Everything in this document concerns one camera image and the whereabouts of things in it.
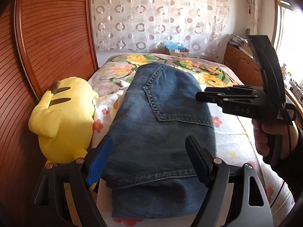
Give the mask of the right forearm dark sleeve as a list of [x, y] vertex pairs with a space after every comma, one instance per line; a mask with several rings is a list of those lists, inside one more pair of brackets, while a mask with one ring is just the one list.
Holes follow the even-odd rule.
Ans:
[[302, 130], [298, 128], [298, 142], [292, 152], [285, 158], [279, 159], [272, 170], [288, 185], [294, 201], [297, 202], [302, 193]]

